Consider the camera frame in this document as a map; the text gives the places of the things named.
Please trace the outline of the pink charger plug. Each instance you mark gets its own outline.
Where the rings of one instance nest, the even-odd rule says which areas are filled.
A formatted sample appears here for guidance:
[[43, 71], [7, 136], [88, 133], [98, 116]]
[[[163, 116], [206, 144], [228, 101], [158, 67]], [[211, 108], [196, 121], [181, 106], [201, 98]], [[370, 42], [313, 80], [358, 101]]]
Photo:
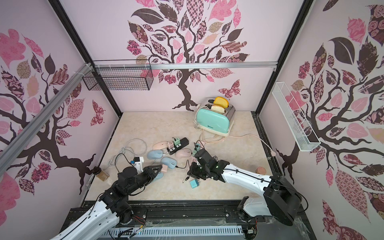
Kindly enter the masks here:
[[166, 173], [168, 171], [168, 167], [165, 165], [162, 165], [161, 172]]

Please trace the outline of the teal charger plug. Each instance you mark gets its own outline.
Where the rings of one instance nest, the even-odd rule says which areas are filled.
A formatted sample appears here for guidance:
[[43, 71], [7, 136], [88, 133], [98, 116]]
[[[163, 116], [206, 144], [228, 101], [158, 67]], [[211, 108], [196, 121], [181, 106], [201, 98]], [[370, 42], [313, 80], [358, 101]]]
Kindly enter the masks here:
[[195, 189], [199, 186], [199, 181], [198, 180], [191, 180], [190, 181], [190, 186], [192, 189]]

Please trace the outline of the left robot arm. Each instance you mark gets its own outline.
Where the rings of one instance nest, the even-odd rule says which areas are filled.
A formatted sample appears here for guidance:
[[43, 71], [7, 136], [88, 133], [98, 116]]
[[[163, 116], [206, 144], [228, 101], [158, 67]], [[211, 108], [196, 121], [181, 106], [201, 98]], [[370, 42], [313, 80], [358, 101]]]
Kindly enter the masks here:
[[133, 211], [128, 203], [129, 196], [153, 182], [162, 167], [148, 166], [141, 173], [135, 167], [125, 168], [86, 213], [53, 239], [96, 240], [116, 225], [130, 223]]

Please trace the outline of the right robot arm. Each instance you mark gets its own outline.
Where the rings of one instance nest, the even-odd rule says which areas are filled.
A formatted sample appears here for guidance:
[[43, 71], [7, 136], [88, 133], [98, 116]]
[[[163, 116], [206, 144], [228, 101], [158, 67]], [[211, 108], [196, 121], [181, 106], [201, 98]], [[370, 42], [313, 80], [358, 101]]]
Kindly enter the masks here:
[[188, 176], [194, 179], [220, 181], [245, 188], [258, 195], [244, 197], [238, 206], [240, 218], [273, 217], [278, 222], [292, 226], [303, 196], [283, 176], [268, 176], [249, 172], [224, 161], [216, 160], [205, 149], [194, 153]]

